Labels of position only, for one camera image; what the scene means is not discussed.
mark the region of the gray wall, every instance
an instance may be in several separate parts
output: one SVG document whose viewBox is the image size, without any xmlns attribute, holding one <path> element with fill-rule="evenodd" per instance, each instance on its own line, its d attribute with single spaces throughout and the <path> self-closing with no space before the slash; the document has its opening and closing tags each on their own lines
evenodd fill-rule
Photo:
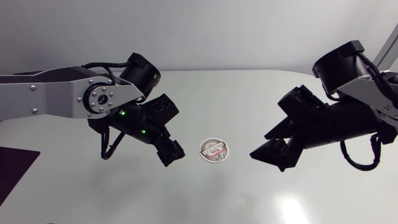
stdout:
<svg viewBox="0 0 398 224">
<path fill-rule="evenodd" d="M 374 59 L 398 21 L 396 0 L 13 0 L 0 2 L 0 74 L 123 62 L 160 70 L 311 73 L 359 39 Z"/>
<path fill-rule="evenodd" d="M 153 146 L 126 137 L 100 158 L 86 120 L 37 116 L 0 123 L 0 143 L 41 155 L 0 209 L 1 223 L 394 223 L 396 143 L 371 172 L 351 167 L 338 144 L 305 150 L 284 173 L 249 153 L 285 114 L 277 102 L 305 84 L 327 101 L 320 80 L 273 70 L 163 72 L 151 98 L 166 93 L 180 110 L 167 125 L 186 157 L 163 167 Z M 219 164 L 198 147 L 221 138 Z M 369 136 L 347 142 L 351 157 L 373 159 Z"/>
</svg>

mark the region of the round sticker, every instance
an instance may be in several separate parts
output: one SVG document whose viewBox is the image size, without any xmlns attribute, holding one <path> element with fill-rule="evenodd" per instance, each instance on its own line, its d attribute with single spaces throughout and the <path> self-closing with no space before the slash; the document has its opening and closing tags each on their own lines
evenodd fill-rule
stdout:
<svg viewBox="0 0 398 224">
<path fill-rule="evenodd" d="M 217 163 L 223 162 L 228 157 L 229 149 L 223 140 L 209 138 L 200 144 L 199 153 L 207 162 Z"/>
</svg>

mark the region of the white table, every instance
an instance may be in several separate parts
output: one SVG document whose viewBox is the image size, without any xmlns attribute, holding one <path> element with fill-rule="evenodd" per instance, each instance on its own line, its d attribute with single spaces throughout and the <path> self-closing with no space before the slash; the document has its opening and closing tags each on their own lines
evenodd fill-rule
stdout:
<svg viewBox="0 0 398 224">
<path fill-rule="evenodd" d="M 285 117 L 277 102 L 301 84 L 330 102 L 319 79 L 299 73 L 162 72 L 150 98 L 166 93 L 177 105 L 167 127 L 186 153 L 168 168 L 154 146 L 129 136 L 102 160 L 86 120 L 3 121 L 1 146 L 41 155 L 0 207 L 0 223 L 396 223 L 396 143 L 371 172 L 351 167 L 339 144 L 304 150 L 284 173 L 249 157 Z M 200 157 L 206 138 L 226 141 L 227 160 Z M 355 161 L 372 161 L 369 136 L 346 144 Z"/>
</svg>

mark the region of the black cable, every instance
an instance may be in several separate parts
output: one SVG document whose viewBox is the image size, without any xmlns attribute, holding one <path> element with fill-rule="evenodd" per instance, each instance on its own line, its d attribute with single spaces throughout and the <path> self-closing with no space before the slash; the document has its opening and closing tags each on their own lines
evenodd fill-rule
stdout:
<svg viewBox="0 0 398 224">
<path fill-rule="evenodd" d="M 326 96 L 328 97 L 328 99 L 329 100 L 333 100 L 333 101 L 343 101 L 344 99 L 343 99 L 343 97 L 340 97 L 340 98 L 334 98 L 334 97 L 332 97 L 327 91 L 326 91 L 326 89 L 325 89 L 325 87 L 322 85 L 322 87 L 323 87 L 323 91 L 325 91 L 325 94 L 326 94 Z"/>
<path fill-rule="evenodd" d="M 364 54 L 358 52 L 358 56 L 367 66 L 369 66 L 367 71 L 374 80 L 380 92 L 387 99 L 391 100 L 392 105 L 398 109 L 398 94 L 394 91 L 394 88 L 390 85 L 390 83 L 383 77 L 384 74 L 380 73 L 375 64 L 373 64 Z"/>
<path fill-rule="evenodd" d="M 105 133 L 101 134 L 101 158 L 107 160 L 109 159 L 117 146 L 119 145 L 120 141 L 122 141 L 124 137 L 124 133 L 120 132 L 119 136 L 116 138 L 116 140 L 113 142 L 112 145 L 109 146 L 109 150 L 106 151 L 106 148 L 108 147 L 109 144 L 109 128 Z"/>
<path fill-rule="evenodd" d="M 113 85 L 115 85 L 116 83 L 115 83 L 115 81 L 114 81 L 114 75 L 113 75 L 112 70 L 111 70 L 110 68 L 108 68 L 108 67 L 103 67 L 103 68 L 108 72 L 109 77 L 110 77 L 110 79 L 112 80 Z"/>
<path fill-rule="evenodd" d="M 95 67 L 108 67 L 108 68 L 126 68 L 131 65 L 131 62 L 124 63 L 106 63 L 106 62 L 91 62 L 85 65 L 82 65 L 83 68 L 95 68 Z"/>
<path fill-rule="evenodd" d="M 362 165 L 354 162 L 347 153 L 346 144 L 344 141 L 340 142 L 341 152 L 344 155 L 344 158 L 351 164 L 353 167 L 361 170 L 361 171 L 370 171 L 377 167 L 380 163 L 380 156 L 381 156 L 381 139 L 379 138 L 378 134 L 374 134 L 371 136 L 371 145 L 374 154 L 373 163 L 370 165 Z"/>
</svg>

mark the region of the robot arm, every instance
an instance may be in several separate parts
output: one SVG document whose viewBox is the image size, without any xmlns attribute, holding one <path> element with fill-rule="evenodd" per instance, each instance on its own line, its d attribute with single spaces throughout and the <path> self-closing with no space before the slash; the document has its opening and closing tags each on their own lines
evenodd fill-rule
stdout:
<svg viewBox="0 0 398 224">
<path fill-rule="evenodd" d="M 1 75 L 0 120 L 40 114 L 98 119 L 143 96 L 131 82 L 118 77 L 115 82 L 83 67 Z"/>
<path fill-rule="evenodd" d="M 104 67 L 109 76 L 89 68 Z M 125 67 L 114 77 L 109 67 Z M 132 54 L 126 63 L 89 63 L 42 72 L 0 76 L 0 121 L 52 114 L 88 119 L 101 134 L 101 157 L 109 159 L 125 134 L 153 144 L 168 166 L 185 154 L 170 140 L 165 124 L 179 111 L 165 95 L 142 103 L 160 80 L 159 71 L 143 56 Z M 121 131 L 108 152 L 109 127 Z"/>
<path fill-rule="evenodd" d="M 303 149 L 340 142 L 352 166 L 376 168 L 381 143 L 392 143 L 397 136 L 398 74 L 380 73 L 363 51 L 359 41 L 352 41 L 318 60 L 313 72 L 329 99 L 337 103 L 323 103 L 305 86 L 295 87 L 278 102 L 288 117 L 265 135 L 269 141 L 250 153 L 251 157 L 284 171 L 295 167 Z M 377 133 L 371 138 L 374 163 L 357 164 L 349 158 L 345 140 L 370 133 Z"/>
</svg>

